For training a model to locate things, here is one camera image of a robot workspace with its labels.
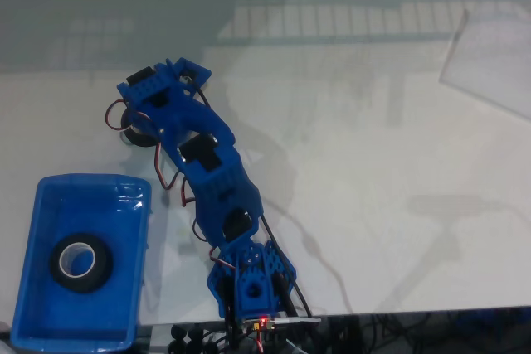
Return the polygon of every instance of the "red wire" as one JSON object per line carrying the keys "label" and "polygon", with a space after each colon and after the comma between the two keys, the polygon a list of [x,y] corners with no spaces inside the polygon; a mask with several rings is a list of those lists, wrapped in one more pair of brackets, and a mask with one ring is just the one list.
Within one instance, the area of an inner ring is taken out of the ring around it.
{"label": "red wire", "polygon": [[184,195],[184,185],[186,184],[187,181],[188,179],[185,177],[183,179],[183,184],[181,184],[181,205],[183,205],[183,207],[186,207],[187,203],[196,201],[196,198],[186,198]]}
{"label": "red wire", "polygon": [[210,249],[210,252],[208,252],[208,256],[210,257],[210,260],[218,263],[218,264],[221,264],[221,265],[226,265],[229,269],[232,269],[232,270],[235,270],[236,271],[236,267],[234,267],[232,264],[230,263],[227,263],[225,260],[221,260],[221,259],[218,259],[214,256],[212,256],[212,253],[214,252],[216,248],[212,248]]}
{"label": "red wire", "polygon": [[118,103],[124,103],[125,104],[125,100],[124,99],[117,99],[113,104],[109,105],[109,108],[105,111],[105,123],[107,124],[107,126],[109,126],[111,129],[113,130],[116,130],[117,132],[123,132],[124,130],[127,130],[131,127],[131,125],[129,125],[127,128],[116,128],[115,126],[111,126],[111,124],[109,123],[109,115],[110,115],[110,111],[114,108],[115,105],[117,105]]}
{"label": "red wire", "polygon": [[262,340],[260,338],[260,331],[256,334],[256,339],[253,339],[258,347],[258,352],[264,354],[264,347],[262,346]]}
{"label": "red wire", "polygon": [[157,172],[157,176],[158,176],[158,180],[160,181],[160,185],[163,186],[163,188],[165,190],[171,190],[172,187],[173,187],[173,184],[175,184],[175,181],[177,180],[177,175],[179,174],[179,171],[177,171],[177,173],[175,173],[175,176],[173,176],[172,181],[169,184],[167,184],[166,180],[164,180],[164,175],[163,175],[163,173],[160,170],[160,166],[158,165],[158,157],[160,156],[161,145],[162,144],[160,142],[158,142],[157,143],[157,147],[155,148],[155,159],[154,159],[155,172]]}

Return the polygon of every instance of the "transparent plastic sheet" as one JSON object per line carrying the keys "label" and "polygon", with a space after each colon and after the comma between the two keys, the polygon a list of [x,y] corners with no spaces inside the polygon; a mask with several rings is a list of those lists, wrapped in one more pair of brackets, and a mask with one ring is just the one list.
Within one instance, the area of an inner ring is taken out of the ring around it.
{"label": "transparent plastic sheet", "polygon": [[531,119],[531,13],[511,3],[465,11],[440,82]]}

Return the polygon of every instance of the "white tabletop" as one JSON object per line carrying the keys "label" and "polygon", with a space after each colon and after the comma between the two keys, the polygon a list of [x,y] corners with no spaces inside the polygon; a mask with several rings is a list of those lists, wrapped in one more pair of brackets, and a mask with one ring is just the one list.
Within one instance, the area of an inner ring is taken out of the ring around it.
{"label": "white tabletop", "polygon": [[126,76],[180,56],[212,70],[316,314],[530,304],[531,124],[438,83],[465,8],[525,1],[2,0],[0,321],[36,185],[70,172],[152,184],[140,322],[217,319],[193,206],[103,119]]}

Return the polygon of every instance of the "black wire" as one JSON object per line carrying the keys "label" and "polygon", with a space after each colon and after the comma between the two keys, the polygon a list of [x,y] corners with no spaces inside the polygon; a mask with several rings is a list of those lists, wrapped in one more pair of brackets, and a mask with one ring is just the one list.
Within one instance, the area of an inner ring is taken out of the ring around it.
{"label": "black wire", "polygon": [[217,339],[214,344],[218,344],[219,342],[223,342],[224,340],[227,339],[227,335],[223,336],[223,337],[220,337],[219,339]]}
{"label": "black wire", "polygon": [[[256,332],[255,330],[252,330],[252,331],[249,331],[249,332],[246,332],[244,333],[243,335],[240,335],[238,338],[237,338],[237,341],[238,342],[241,342],[243,339],[245,339],[246,337],[248,337],[249,335],[251,335],[252,333]],[[223,348],[221,348],[219,350],[219,353],[221,354],[222,352],[225,352],[227,349],[228,349],[229,345],[227,344],[226,346],[224,346]]]}
{"label": "black wire", "polygon": [[422,338],[419,338],[418,336],[417,338],[414,338],[411,332],[420,327],[424,327],[431,318],[431,313],[426,314],[426,316],[421,321],[413,323],[409,327],[404,327],[402,323],[398,320],[398,318],[393,315],[383,315],[381,318],[377,315],[376,317],[378,321],[382,324],[382,338],[385,339],[386,336],[391,335],[393,338],[390,342],[394,342],[397,339],[403,337],[404,340],[406,340],[407,344],[412,347],[414,354],[417,354],[417,352],[422,352],[424,350],[424,341],[422,341]]}
{"label": "black wire", "polygon": [[267,230],[267,234],[269,234],[269,237],[271,238],[271,242],[273,246],[275,247],[276,251],[279,253],[280,261],[282,262],[282,265],[284,265],[285,272],[288,274],[288,277],[290,277],[290,280],[293,284],[293,287],[295,288],[295,291],[297,292],[297,295],[299,296],[300,302],[302,302],[302,305],[304,306],[304,310],[306,310],[306,313],[308,314],[308,317],[312,317],[312,312],[309,309],[308,304],[306,303],[306,299],[304,298],[304,295],[300,291],[299,285],[297,284],[297,281],[295,281],[295,278],[293,276],[293,273],[291,272],[291,269],[286,261],[286,257],[282,249],[279,247],[278,242],[275,239],[275,236],[273,235],[273,231],[271,231],[271,228],[267,224],[266,218],[264,216],[261,216],[262,223],[264,223],[264,227]]}
{"label": "black wire", "polygon": [[217,333],[217,332],[219,332],[219,331],[208,331],[208,332],[206,332],[205,334],[202,335],[202,338],[204,339],[208,335],[212,335],[213,333]]}
{"label": "black wire", "polygon": [[371,324],[373,325],[373,341],[371,342],[371,346],[367,350],[367,354],[371,354],[373,352],[374,347],[376,346],[376,335],[377,335],[377,328],[376,328],[376,317],[371,315]]}
{"label": "black wire", "polygon": [[206,239],[202,238],[199,236],[199,234],[197,233],[196,231],[196,224],[197,224],[197,220],[196,219],[193,219],[193,224],[192,224],[192,232],[193,234],[196,236],[196,238],[198,238],[199,240],[202,240],[203,242],[208,242]]}
{"label": "black wire", "polygon": [[208,100],[207,100],[207,97],[205,96],[205,94],[202,92],[201,88],[199,87],[199,85],[196,85],[195,83],[192,82],[192,85],[193,85],[193,88],[197,91],[197,93],[199,94],[199,97],[201,97],[202,99],[202,102],[205,103],[205,105],[208,107],[208,108],[212,108],[210,106],[210,104],[208,103]]}

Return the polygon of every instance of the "black knob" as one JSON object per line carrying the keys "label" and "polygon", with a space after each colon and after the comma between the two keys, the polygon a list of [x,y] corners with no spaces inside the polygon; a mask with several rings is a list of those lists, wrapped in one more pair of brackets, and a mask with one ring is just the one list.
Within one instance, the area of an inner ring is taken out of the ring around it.
{"label": "black knob", "polygon": [[203,354],[218,354],[219,349],[217,348],[217,344],[214,342],[208,342],[205,344],[205,346],[202,348]]}
{"label": "black knob", "polygon": [[168,344],[168,354],[184,354],[186,352],[186,343],[183,340],[174,340]]}
{"label": "black knob", "polygon": [[188,331],[188,337],[192,342],[200,342],[204,335],[204,331],[200,327],[193,327]]}
{"label": "black knob", "polygon": [[170,333],[175,340],[183,340],[186,337],[186,331],[177,325],[172,326]]}
{"label": "black knob", "polygon": [[190,341],[186,345],[186,354],[201,354],[202,342],[200,340]]}

